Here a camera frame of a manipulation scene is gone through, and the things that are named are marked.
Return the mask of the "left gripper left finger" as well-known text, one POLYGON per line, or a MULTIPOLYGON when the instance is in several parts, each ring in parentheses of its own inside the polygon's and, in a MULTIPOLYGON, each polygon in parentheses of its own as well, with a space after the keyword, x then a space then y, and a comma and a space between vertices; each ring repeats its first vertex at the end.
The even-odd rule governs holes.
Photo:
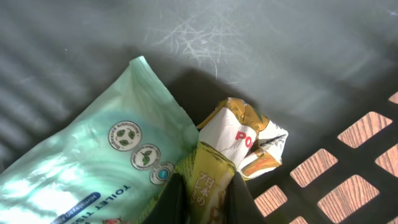
POLYGON ((184 179, 173 174, 160 199, 142 224, 185 224, 188 204, 184 179))

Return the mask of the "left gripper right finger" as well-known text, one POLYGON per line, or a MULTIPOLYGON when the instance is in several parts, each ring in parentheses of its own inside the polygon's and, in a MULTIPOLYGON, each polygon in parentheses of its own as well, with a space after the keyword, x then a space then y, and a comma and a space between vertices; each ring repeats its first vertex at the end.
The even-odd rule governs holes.
POLYGON ((266 224, 239 172, 228 184, 224 199, 225 224, 266 224))

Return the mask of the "green yellow snack packet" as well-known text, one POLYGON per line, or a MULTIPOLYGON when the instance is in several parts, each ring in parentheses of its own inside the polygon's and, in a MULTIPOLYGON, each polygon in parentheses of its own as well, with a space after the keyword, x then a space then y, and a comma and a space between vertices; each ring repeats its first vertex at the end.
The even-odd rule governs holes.
POLYGON ((221 223, 226 189, 282 164, 288 131, 239 98, 223 100, 197 128, 196 149, 176 166, 187 185, 191 223, 221 223))

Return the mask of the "mint green tissue pack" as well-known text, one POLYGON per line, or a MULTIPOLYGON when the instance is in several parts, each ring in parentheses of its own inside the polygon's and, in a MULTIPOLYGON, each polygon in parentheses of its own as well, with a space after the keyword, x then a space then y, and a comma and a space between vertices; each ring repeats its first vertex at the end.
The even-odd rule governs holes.
POLYGON ((1 222, 140 223, 198 130, 144 57, 1 174, 1 222))

